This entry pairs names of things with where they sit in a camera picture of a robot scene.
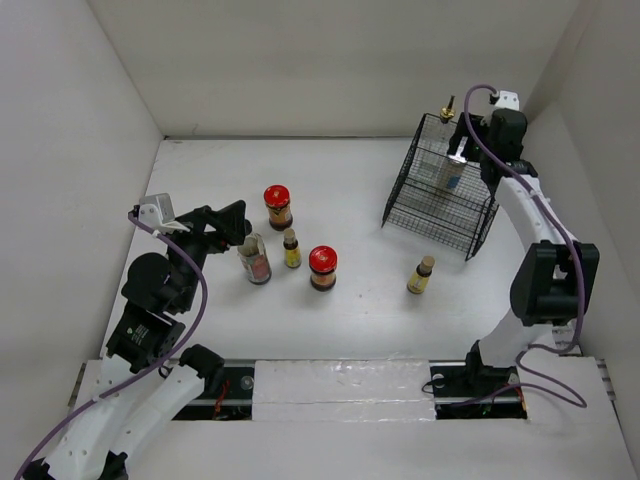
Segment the silver lid white jar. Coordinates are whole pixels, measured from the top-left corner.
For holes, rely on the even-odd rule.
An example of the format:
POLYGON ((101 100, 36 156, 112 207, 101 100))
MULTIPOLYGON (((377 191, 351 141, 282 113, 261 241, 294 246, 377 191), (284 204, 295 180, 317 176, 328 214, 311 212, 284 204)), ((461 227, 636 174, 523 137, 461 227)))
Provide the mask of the silver lid white jar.
POLYGON ((455 189, 464 173, 467 160, 460 155, 448 155, 443 163, 441 184, 445 190, 455 189))

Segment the clear glass oil bottle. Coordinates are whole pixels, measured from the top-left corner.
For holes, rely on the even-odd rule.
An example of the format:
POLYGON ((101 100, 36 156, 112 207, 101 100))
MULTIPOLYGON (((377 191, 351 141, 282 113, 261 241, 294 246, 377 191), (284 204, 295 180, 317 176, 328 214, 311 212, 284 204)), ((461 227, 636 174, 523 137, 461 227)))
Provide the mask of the clear glass oil bottle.
POLYGON ((423 154, 421 169, 426 181, 433 187, 444 192, 441 184, 441 172, 446 161, 449 137, 455 126, 451 121, 455 117, 455 96, 451 95, 437 115, 428 114, 422 131, 421 147, 423 154))

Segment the black cap sauce bottle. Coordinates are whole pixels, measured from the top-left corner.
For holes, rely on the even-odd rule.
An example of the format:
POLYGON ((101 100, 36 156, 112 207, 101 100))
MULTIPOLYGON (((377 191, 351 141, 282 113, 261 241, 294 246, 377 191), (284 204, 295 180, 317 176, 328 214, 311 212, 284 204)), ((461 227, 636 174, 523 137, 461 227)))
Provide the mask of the black cap sauce bottle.
POLYGON ((272 270, 262 237, 255 232, 245 237, 237 247, 237 253, 248 280, 254 285, 263 285, 271 279, 272 270))

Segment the red lid sauce jar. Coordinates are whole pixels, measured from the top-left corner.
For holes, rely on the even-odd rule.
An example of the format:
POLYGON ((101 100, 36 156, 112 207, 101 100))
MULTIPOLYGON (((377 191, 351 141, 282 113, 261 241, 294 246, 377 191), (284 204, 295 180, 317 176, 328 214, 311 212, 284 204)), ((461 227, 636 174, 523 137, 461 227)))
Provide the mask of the red lid sauce jar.
POLYGON ((284 185, 271 185, 263 194, 268 211, 269 224, 277 231, 284 231, 293 223, 291 213, 291 195, 284 185))

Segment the small yellow label bottle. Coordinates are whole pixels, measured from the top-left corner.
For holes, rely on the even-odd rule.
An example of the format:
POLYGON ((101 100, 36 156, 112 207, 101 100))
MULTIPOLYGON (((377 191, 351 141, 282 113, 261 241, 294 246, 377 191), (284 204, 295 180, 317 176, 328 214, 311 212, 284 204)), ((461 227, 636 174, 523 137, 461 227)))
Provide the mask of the small yellow label bottle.
POLYGON ((295 269, 301 265, 301 253, 299 242, 293 228, 287 228, 283 232, 283 247, 285 251, 285 265, 295 269))

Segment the red lid chili jar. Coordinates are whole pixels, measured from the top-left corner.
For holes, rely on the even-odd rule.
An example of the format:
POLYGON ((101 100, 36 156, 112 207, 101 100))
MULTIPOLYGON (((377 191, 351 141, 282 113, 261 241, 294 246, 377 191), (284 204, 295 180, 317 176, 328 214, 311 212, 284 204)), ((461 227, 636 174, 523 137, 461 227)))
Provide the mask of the red lid chili jar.
POLYGON ((311 285, 321 292, 331 290, 337 281, 338 255, 336 251, 327 245, 317 246, 309 253, 308 261, 311 270, 311 285))

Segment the yellow bottle cork cap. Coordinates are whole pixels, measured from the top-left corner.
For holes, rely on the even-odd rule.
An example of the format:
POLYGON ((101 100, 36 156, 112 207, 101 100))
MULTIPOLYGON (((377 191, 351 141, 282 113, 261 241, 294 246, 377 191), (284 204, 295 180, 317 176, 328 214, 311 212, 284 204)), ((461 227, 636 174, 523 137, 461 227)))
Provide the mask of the yellow bottle cork cap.
POLYGON ((422 294, 425 291, 433 273, 435 263, 435 258, 432 256, 424 256, 422 258, 407 282, 407 289, 411 293, 422 294))

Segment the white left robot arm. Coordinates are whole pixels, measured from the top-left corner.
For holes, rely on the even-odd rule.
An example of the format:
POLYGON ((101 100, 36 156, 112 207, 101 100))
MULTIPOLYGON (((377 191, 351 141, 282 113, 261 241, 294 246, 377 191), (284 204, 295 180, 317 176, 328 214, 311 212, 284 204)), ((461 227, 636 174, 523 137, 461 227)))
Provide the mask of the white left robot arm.
POLYGON ((208 256, 243 244, 251 231, 242 200, 177 216, 171 199, 140 199, 128 214, 136 227, 161 241, 129 266, 121 290, 126 303, 106 343, 99 375, 84 404, 49 434, 58 444, 44 457, 32 452, 19 479, 126 479, 139 454, 175 415, 224 383, 224 360, 187 342, 204 317, 190 326, 177 320, 196 297, 208 300, 203 267, 208 256))

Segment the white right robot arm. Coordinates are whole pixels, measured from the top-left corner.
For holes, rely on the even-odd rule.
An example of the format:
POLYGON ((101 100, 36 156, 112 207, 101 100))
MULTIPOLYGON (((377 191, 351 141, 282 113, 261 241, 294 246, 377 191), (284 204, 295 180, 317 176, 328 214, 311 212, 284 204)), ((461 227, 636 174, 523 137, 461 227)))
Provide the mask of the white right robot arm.
POLYGON ((488 116, 463 112, 449 140, 449 153, 479 164, 482 181, 525 249, 506 315, 473 344, 463 367, 444 376, 445 387, 468 401, 508 391, 528 351, 560 351, 539 340, 554 326, 583 323, 600 260, 594 244, 580 242, 558 219, 535 167, 523 159, 527 127, 525 115, 513 108, 488 116))

